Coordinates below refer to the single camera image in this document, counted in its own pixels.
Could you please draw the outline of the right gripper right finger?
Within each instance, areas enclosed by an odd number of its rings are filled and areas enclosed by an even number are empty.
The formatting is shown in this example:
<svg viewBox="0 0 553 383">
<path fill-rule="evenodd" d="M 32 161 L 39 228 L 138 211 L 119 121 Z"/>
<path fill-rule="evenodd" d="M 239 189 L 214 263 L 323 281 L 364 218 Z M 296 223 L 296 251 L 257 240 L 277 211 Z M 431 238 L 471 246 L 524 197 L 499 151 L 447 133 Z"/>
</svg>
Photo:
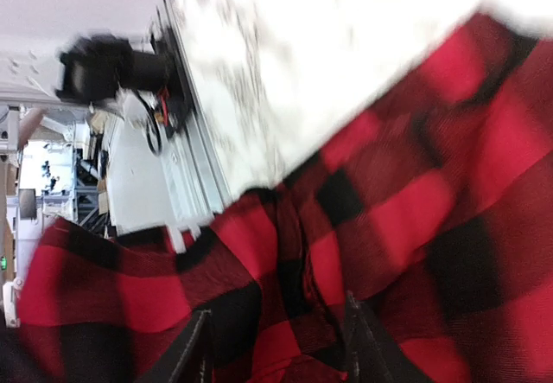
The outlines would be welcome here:
<svg viewBox="0 0 553 383">
<path fill-rule="evenodd" d="M 350 382 L 430 382 L 385 330 L 371 307 L 346 294 L 343 338 Z"/>
</svg>

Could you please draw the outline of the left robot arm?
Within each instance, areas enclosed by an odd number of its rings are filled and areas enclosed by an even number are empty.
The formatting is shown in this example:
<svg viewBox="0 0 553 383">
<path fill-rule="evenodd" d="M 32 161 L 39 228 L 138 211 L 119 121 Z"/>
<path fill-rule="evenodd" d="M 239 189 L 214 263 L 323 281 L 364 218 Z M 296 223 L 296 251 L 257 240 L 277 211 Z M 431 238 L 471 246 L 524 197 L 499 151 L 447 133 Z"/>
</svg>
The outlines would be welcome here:
<svg viewBox="0 0 553 383">
<path fill-rule="evenodd" d="M 59 61 L 63 73 L 55 95 L 88 105 L 115 99 L 121 89 L 158 93 L 175 71 L 171 56 L 135 50 L 129 40 L 108 34 L 80 37 Z"/>
</svg>

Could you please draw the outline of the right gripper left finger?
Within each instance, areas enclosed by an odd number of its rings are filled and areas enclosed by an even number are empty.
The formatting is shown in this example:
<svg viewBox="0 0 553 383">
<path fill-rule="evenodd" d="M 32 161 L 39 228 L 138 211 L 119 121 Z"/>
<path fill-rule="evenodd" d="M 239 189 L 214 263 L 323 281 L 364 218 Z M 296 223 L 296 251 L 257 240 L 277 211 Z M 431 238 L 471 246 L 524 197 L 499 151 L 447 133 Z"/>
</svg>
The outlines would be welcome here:
<svg viewBox="0 0 553 383">
<path fill-rule="evenodd" d="M 142 383 L 213 382 L 214 355 L 209 310 L 196 311 Z"/>
</svg>

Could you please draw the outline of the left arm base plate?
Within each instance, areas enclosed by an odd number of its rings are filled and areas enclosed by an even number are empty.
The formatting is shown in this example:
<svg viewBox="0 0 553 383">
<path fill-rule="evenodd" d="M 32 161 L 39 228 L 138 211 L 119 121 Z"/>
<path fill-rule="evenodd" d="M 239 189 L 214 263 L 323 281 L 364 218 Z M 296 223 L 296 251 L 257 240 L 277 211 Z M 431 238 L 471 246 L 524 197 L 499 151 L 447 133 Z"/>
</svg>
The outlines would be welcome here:
<svg viewBox="0 0 553 383">
<path fill-rule="evenodd" d="M 161 36 L 152 35 L 150 43 L 168 70 L 168 78 L 157 94 L 156 109 L 163 115 L 163 128 L 170 141 L 185 131 L 188 116 L 194 110 L 193 95 L 174 30 L 162 29 Z"/>
</svg>

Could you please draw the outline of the red black plaid shirt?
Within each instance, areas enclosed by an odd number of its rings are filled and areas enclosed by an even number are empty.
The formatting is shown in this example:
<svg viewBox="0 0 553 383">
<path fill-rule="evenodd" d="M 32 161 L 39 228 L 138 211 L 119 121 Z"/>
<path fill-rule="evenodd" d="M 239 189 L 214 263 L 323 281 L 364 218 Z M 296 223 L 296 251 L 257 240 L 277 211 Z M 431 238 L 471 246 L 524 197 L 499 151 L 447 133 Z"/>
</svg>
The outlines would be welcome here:
<svg viewBox="0 0 553 383">
<path fill-rule="evenodd" d="M 196 311 L 213 382 L 350 382 L 346 294 L 435 382 L 552 379 L 552 41 L 477 14 L 198 235 L 43 235 L 18 381 L 138 382 Z"/>
</svg>

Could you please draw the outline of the aluminium front rail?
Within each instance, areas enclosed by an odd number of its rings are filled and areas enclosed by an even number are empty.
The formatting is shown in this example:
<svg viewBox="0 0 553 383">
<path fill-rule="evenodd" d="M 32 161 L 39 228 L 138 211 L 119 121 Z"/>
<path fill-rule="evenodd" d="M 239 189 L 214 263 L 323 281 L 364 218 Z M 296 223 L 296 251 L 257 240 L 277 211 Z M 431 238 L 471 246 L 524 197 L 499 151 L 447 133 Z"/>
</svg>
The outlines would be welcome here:
<svg viewBox="0 0 553 383">
<path fill-rule="evenodd" d="M 204 220 L 221 213 L 231 196 L 188 65 L 175 0 L 162 0 L 157 13 L 162 38 L 175 58 L 185 109 L 183 130 L 167 143 L 163 161 L 170 200 L 179 222 Z"/>
</svg>

